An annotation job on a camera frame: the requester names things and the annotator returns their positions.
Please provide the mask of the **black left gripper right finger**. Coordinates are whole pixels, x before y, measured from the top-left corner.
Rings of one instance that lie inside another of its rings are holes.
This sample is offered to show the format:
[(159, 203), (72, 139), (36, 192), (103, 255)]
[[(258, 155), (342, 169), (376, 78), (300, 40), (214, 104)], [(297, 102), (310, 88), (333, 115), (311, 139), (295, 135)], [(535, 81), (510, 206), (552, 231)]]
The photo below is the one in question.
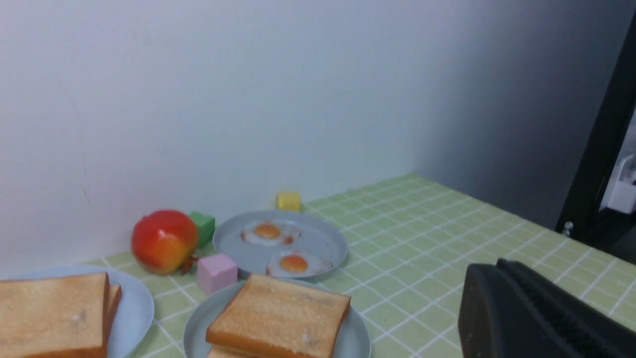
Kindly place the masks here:
[(635, 332), (518, 261), (498, 259), (538, 320), (582, 358), (633, 358)]

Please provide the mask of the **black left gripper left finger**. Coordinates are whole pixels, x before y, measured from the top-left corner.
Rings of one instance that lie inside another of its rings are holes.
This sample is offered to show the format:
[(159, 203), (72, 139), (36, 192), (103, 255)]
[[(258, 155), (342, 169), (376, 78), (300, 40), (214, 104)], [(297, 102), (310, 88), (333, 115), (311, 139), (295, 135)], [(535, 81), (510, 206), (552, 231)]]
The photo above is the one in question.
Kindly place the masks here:
[(510, 265), (468, 265), (458, 329), (466, 358), (597, 356), (572, 311)]

